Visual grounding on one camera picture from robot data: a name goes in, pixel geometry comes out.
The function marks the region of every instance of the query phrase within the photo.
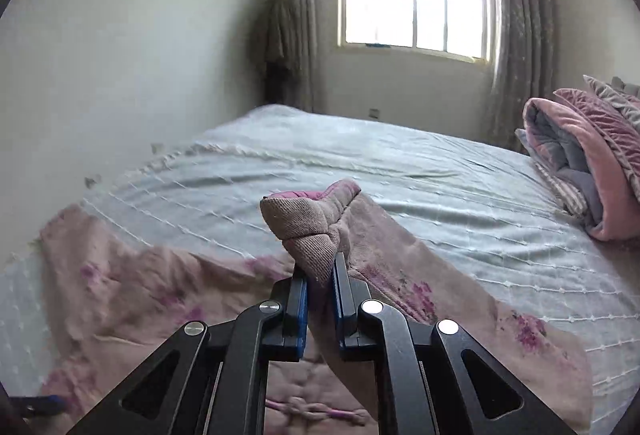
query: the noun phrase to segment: stack of bedding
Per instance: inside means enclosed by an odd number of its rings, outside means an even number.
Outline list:
[[[562,88],[557,102],[527,101],[516,135],[593,238],[640,237],[640,99],[618,78],[584,79],[589,91]]]

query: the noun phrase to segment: wall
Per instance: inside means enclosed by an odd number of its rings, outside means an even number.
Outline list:
[[[110,179],[259,100],[265,0],[12,0],[0,19],[0,259]]]
[[[556,0],[556,86],[582,87],[582,75],[640,82],[640,11],[632,0]],[[405,51],[338,49],[338,0],[317,0],[319,84],[328,113],[482,138],[492,68]]]

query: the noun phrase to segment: bed sheet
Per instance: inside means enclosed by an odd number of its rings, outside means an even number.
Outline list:
[[[591,240],[525,156],[267,106],[88,192],[82,206],[133,246],[241,259],[282,252],[263,196],[344,177],[496,298],[579,335],[593,367],[591,433],[610,433],[640,384],[640,249]],[[50,287],[37,249],[0,277],[0,381],[11,393],[34,393],[65,351]]]

